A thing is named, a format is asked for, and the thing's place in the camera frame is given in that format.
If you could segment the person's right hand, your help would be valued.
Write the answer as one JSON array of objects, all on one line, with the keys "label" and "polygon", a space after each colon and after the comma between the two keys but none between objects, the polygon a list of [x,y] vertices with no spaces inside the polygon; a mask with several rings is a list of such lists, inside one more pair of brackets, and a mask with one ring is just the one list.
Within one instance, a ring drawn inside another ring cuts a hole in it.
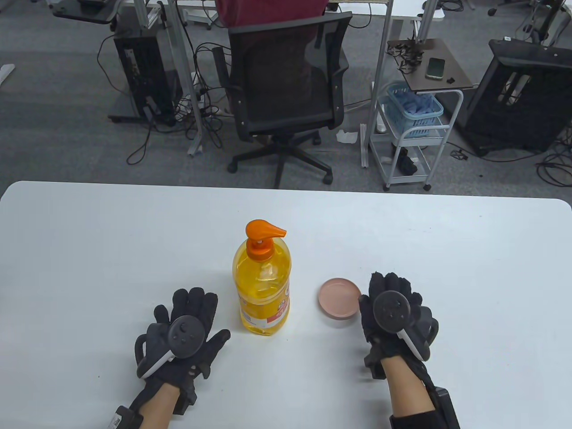
[{"label": "person's right hand", "polygon": [[374,272],[369,293],[359,298],[364,337],[370,351],[364,365],[374,379],[386,379],[381,361],[400,356],[425,386],[434,389],[425,362],[437,337],[439,323],[409,280],[395,273]]}]

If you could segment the person's left hand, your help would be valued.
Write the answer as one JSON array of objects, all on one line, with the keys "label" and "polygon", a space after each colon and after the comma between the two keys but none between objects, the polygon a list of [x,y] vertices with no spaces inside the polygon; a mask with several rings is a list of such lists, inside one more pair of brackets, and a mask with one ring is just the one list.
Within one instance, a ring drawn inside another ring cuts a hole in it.
[{"label": "person's left hand", "polygon": [[[208,336],[216,315],[217,303],[217,294],[206,293],[201,287],[194,287],[188,291],[179,289],[173,294],[172,312],[168,312],[165,306],[159,305],[155,307],[154,315],[158,323],[173,323],[181,316],[196,317],[202,323],[205,335]],[[223,329],[206,340],[193,356],[166,362],[147,378],[145,388],[135,398],[131,408],[134,410],[142,408],[165,384],[176,389],[174,397],[176,402],[184,398],[193,405],[196,402],[196,395],[190,395],[193,380],[199,374],[202,374],[204,379],[209,378],[213,361],[230,337],[230,331]]]}]

